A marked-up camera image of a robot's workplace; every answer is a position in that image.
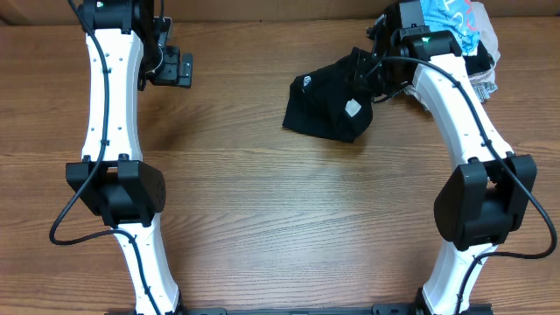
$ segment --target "wall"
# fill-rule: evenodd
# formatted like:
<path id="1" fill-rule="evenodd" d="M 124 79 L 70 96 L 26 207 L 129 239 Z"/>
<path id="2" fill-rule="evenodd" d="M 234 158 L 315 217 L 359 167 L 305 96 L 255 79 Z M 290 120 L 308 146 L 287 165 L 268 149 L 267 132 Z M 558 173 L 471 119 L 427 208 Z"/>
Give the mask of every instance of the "wall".
<path id="1" fill-rule="evenodd" d="M 165 8 L 167 14 L 177 22 L 268 21 L 374 18 L 393 2 L 394 0 L 165 0 Z M 491 17 L 553 16 L 560 13 L 560 0 L 482 2 Z M 14 25 L 77 24 L 64 0 L 0 0 L 0 17 Z"/>

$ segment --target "wooden table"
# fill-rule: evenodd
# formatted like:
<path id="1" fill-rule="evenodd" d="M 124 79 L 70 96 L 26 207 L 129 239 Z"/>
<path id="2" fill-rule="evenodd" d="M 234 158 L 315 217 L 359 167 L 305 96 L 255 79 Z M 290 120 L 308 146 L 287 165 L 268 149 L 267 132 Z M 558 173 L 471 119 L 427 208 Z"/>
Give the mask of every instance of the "wooden table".
<path id="1" fill-rule="evenodd" d="M 397 98 L 374 106 L 355 144 L 282 128 L 289 85 L 353 46 L 369 20 L 196 23 L 175 29 L 195 56 L 191 90 L 139 95 L 144 161 L 166 178 L 164 243 L 190 307 L 367 306 L 407 302 L 441 238 L 432 204 L 451 174 L 429 113 Z M 560 19 L 496 18 L 500 89 L 486 105 L 504 138 L 538 164 L 535 196 L 560 226 Z M 62 248 L 48 230 L 72 195 L 89 64 L 80 27 L 0 29 L 0 314 L 103 314 L 134 306 L 112 237 Z M 62 239 L 104 229 L 81 203 Z M 549 235 L 530 207 L 504 250 Z M 560 255 L 491 259 L 473 302 L 497 314 L 560 313 Z"/>

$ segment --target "black cloth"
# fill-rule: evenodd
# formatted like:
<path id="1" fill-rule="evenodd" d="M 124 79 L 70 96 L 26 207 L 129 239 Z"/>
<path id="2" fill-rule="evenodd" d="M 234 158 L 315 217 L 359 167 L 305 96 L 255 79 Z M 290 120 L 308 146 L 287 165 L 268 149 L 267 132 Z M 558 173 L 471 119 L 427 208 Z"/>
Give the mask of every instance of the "black cloth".
<path id="1" fill-rule="evenodd" d="M 309 136 L 353 143 L 373 119 L 371 94 L 352 84 L 358 58 L 370 56 L 370 52 L 354 48 L 335 64 L 298 76 L 290 85 L 283 126 Z M 352 99 L 361 105 L 353 116 L 346 110 Z"/>

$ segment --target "black bracket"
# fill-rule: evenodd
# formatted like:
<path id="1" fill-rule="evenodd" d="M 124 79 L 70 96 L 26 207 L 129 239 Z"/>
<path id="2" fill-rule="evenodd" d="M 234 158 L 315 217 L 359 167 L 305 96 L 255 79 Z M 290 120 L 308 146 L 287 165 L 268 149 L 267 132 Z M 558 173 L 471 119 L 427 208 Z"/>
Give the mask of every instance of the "black bracket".
<path id="1" fill-rule="evenodd" d="M 167 45 L 167 39 L 172 33 L 172 20 L 164 18 L 160 24 L 159 18 L 154 17 L 154 25 L 158 25 L 160 33 L 157 47 L 161 50 L 161 64 L 153 73 L 147 73 L 146 78 L 155 86 L 190 88 L 193 81 L 193 55 L 181 51 L 176 46 Z"/>
<path id="2" fill-rule="evenodd" d="M 66 182 L 76 192 L 95 162 L 66 164 Z M 165 181 L 161 171 L 140 161 L 101 162 L 81 200 L 106 226 L 142 223 L 149 227 L 154 214 L 164 211 Z"/>

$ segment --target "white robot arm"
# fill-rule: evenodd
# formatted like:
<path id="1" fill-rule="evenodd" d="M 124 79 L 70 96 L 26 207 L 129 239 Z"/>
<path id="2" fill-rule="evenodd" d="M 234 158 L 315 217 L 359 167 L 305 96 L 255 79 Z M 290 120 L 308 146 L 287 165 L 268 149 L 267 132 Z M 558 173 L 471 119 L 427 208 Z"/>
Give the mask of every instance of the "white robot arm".
<path id="1" fill-rule="evenodd" d="M 513 153 L 509 144 L 501 138 L 488 119 L 487 113 L 476 97 L 466 73 L 465 60 L 461 56 L 448 53 L 431 57 L 430 63 L 444 69 L 455 80 L 461 82 L 476 108 L 484 129 L 489 132 L 488 135 L 491 137 L 494 148 L 500 153 L 500 157 L 506 158 Z M 436 70 L 419 65 L 414 73 L 412 85 L 433 114 L 449 151 L 452 170 L 459 165 L 468 164 L 472 158 L 477 158 L 480 162 L 494 161 L 494 157 L 483 144 L 484 141 L 465 98 L 452 82 Z M 454 314 L 461 281 L 474 257 L 484 252 L 495 251 L 497 248 L 498 246 L 494 246 L 492 243 L 486 243 L 471 246 L 466 251 L 459 251 L 452 242 L 443 240 L 436 266 L 422 291 L 430 313 Z M 485 261 L 486 259 L 475 268 L 469 277 L 460 307 L 461 312 L 469 308 L 469 296 Z"/>
<path id="2" fill-rule="evenodd" d="M 79 9 L 69 2 L 87 32 L 91 95 L 82 162 L 66 165 L 66 181 L 112 227 L 109 232 L 113 233 L 103 235 L 114 235 L 126 258 L 136 292 L 134 313 L 182 314 L 179 287 L 169 270 L 161 236 L 165 181 L 160 171 L 143 162 L 137 95 L 146 81 L 189 88 L 193 56 L 185 54 L 181 60 L 179 49 L 166 45 L 172 21 L 153 17 L 153 0 L 86 0 Z M 59 245 L 84 241 L 54 239 L 68 209 L 53 225 L 51 240 Z"/>

